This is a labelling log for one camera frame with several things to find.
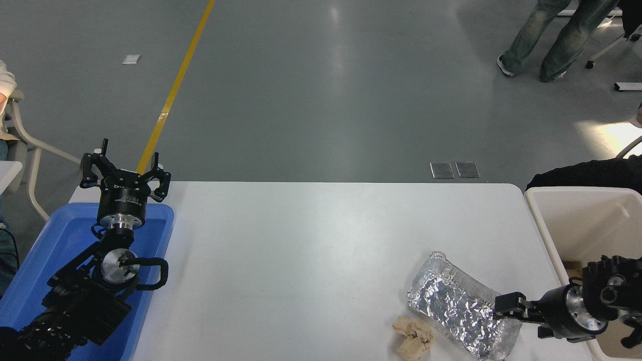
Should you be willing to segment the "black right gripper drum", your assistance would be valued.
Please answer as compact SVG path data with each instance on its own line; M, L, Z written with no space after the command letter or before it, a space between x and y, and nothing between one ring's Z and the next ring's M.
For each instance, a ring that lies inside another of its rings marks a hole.
M553 331L571 331L572 317L567 306L567 294L572 285L559 286L541 297L541 314Z

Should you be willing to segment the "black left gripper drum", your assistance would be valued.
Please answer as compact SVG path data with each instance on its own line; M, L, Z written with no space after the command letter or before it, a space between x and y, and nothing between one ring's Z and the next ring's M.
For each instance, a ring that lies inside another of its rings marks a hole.
M126 214L144 219L146 217L149 185L138 180L134 173L110 174L100 182L98 218L105 219L116 214Z

